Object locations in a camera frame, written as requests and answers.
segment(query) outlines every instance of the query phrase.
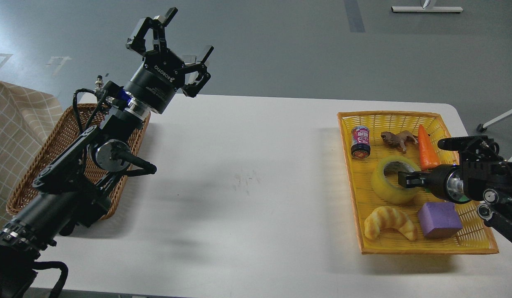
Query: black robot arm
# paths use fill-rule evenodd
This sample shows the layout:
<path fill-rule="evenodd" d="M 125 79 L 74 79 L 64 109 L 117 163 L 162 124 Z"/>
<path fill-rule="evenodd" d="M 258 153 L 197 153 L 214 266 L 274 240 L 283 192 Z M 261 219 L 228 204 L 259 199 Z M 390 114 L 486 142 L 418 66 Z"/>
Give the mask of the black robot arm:
<path fill-rule="evenodd" d="M 458 151 L 460 165 L 399 172 L 398 183 L 428 188 L 437 198 L 456 204 L 482 201 L 476 211 L 484 224 L 512 242 L 512 162 L 498 155 L 498 144 L 487 136 L 470 136 L 441 139 L 438 147 Z"/>
<path fill-rule="evenodd" d="M 69 235 L 77 224 L 90 226 L 105 215 L 110 206 L 109 193 L 124 175 L 154 174 L 156 167 L 131 154 L 127 140 L 150 111 L 162 113 L 178 89 L 196 96 L 210 78 L 205 61 L 213 47 L 208 47 L 200 61 L 186 66 L 166 46 L 165 26 L 177 13 L 171 8 L 163 17 L 139 21 L 126 47 L 142 55 L 143 62 L 133 78 L 120 87 L 108 82 L 96 91 L 81 89 L 74 93 L 73 108 L 79 92 L 95 94 L 98 105 L 85 127 L 77 117 L 80 136 L 41 171 L 33 181 L 39 194 L 0 230 L 0 298 L 21 298 L 35 279 L 34 270 L 59 268 L 59 281 L 50 293 L 56 297 L 67 279 L 62 262 L 36 262 L 40 251 L 58 233 Z M 153 50 L 146 51 L 144 36 L 153 30 Z M 198 72 L 195 82 L 184 84 L 184 75 Z M 89 126 L 97 111 L 105 110 L 104 120 Z M 94 164 L 107 171 L 96 183 L 84 175 L 87 152 Z M 139 169 L 128 170 L 133 164 Z"/>

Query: croissant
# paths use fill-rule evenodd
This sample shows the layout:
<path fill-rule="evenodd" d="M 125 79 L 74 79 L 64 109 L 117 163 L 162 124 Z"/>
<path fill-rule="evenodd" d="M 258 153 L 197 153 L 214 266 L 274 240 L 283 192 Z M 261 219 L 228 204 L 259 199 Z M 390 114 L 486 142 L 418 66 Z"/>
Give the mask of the croissant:
<path fill-rule="evenodd" d="M 368 239 L 377 238 L 383 228 L 395 228 L 411 241 L 417 239 L 417 227 L 406 213 L 396 208 L 377 207 L 364 221 L 364 235 Z"/>

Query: yellow basket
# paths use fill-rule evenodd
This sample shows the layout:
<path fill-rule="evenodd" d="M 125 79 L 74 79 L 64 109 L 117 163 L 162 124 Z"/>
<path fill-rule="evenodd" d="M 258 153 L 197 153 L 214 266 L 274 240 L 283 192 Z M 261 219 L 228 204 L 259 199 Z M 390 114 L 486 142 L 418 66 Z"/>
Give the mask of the yellow basket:
<path fill-rule="evenodd" d="M 447 239 L 426 239 L 423 236 L 417 212 L 425 202 L 441 202 L 438 198 L 421 189 L 413 200 L 407 205 L 391 205 L 383 201 L 374 192 L 370 185 L 370 177 L 378 162 L 393 155 L 401 155 L 420 163 L 418 145 L 407 142 L 407 154 L 398 149 L 390 148 L 383 143 L 381 132 L 397 134 L 408 130 L 417 135 L 421 124 L 430 134 L 431 141 L 442 163 L 458 164 L 458 154 L 454 151 L 438 149 L 436 143 L 450 137 L 447 127 L 440 115 L 435 113 L 403 112 L 403 111 L 364 111 L 352 113 L 338 113 L 341 128 L 342 145 L 345 153 L 347 173 L 350 183 L 351 199 L 354 208 L 356 232 L 361 253 L 386 254 L 439 254 L 439 255 L 488 255 L 498 253 L 495 238 L 487 226 L 476 214 L 477 202 L 456 204 L 455 210 L 462 220 L 462 230 Z M 354 159 L 351 155 L 351 130 L 364 125 L 370 129 L 370 156 L 365 159 Z M 389 177 L 393 184 L 397 184 L 397 177 Z M 379 238 L 370 240 L 364 236 L 364 220 L 379 206 L 392 206 L 409 215 L 418 228 L 416 241 L 409 241 L 397 230 L 386 229 Z"/>

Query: soda can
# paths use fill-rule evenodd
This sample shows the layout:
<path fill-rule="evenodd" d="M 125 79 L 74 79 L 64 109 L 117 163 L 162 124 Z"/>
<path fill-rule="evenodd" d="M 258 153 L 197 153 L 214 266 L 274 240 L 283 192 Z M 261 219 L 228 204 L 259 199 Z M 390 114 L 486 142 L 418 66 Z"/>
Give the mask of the soda can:
<path fill-rule="evenodd" d="M 351 153 L 354 158 L 365 159 L 370 155 L 370 130 L 364 125 L 352 128 Z"/>

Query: wicker basket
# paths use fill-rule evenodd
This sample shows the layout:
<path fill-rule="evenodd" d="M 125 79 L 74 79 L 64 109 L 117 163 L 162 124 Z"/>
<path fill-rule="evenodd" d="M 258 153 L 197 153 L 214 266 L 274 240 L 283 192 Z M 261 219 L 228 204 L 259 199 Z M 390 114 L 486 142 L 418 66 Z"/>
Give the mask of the wicker basket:
<path fill-rule="evenodd" d="M 354 113 L 338 113 L 341 128 L 342 145 L 345 153 L 347 173 L 349 177 L 352 205 L 356 221 L 356 232 L 361 253 L 394 253 L 394 254 L 472 254 L 484 255 L 498 253 L 495 238 L 487 226 L 476 214 L 476 202 L 456 204 L 456 211 L 462 220 L 463 229 L 447 239 L 426 239 L 423 236 L 417 217 L 417 211 L 425 202 L 441 202 L 423 189 L 407 205 L 391 205 L 379 198 L 370 185 L 370 177 L 377 163 L 391 155 L 403 155 L 398 149 L 387 147 L 380 137 L 381 132 L 398 133 L 408 130 L 417 135 L 421 124 L 431 135 L 431 141 L 440 160 L 445 164 L 458 164 L 458 154 L 454 151 L 438 149 L 436 143 L 450 137 L 447 127 L 440 115 L 435 113 L 399 112 L 399 111 L 365 111 Z M 370 156 L 366 159 L 354 159 L 351 155 L 351 130 L 364 125 L 370 129 Z M 417 145 L 409 144 L 404 156 L 419 164 Z M 392 184 L 397 185 L 397 177 L 388 177 Z M 409 241 L 396 230 L 383 230 L 379 238 L 370 240 L 364 236 L 364 220 L 379 206 L 396 207 L 409 215 L 418 227 L 418 239 Z"/>
<path fill-rule="evenodd" d="M 85 124 L 87 119 L 90 117 L 92 111 L 96 107 L 95 103 L 83 103 L 78 104 L 80 112 L 80 119 L 82 124 Z M 98 112 L 92 121 L 93 125 L 99 124 L 103 121 L 104 114 Z M 144 132 L 148 126 L 150 115 L 146 117 L 143 122 L 144 127 L 141 130 L 135 130 L 129 138 L 129 147 L 134 155 L 139 152 L 142 139 L 144 138 Z M 8 199 L 6 210 L 11 215 L 16 215 L 21 211 L 35 196 L 38 191 L 31 186 L 31 183 L 35 177 L 45 168 L 50 162 L 57 158 L 77 137 L 79 136 L 78 124 L 74 117 L 72 107 L 67 108 L 63 115 L 61 115 L 58 123 L 52 130 L 50 136 L 46 140 L 43 147 L 39 150 L 39 153 L 33 159 L 28 171 L 24 175 L 23 179 L 19 182 L 15 188 L 13 194 Z M 93 183 L 96 183 L 103 175 L 107 172 L 95 166 L 94 162 L 88 158 L 85 170 L 85 176 Z M 120 179 L 116 187 L 112 190 L 109 195 L 111 198 L 111 206 L 106 215 L 101 219 L 108 219 L 111 217 L 118 206 L 118 201 L 122 195 L 122 190 L 127 181 L 127 176 Z"/>

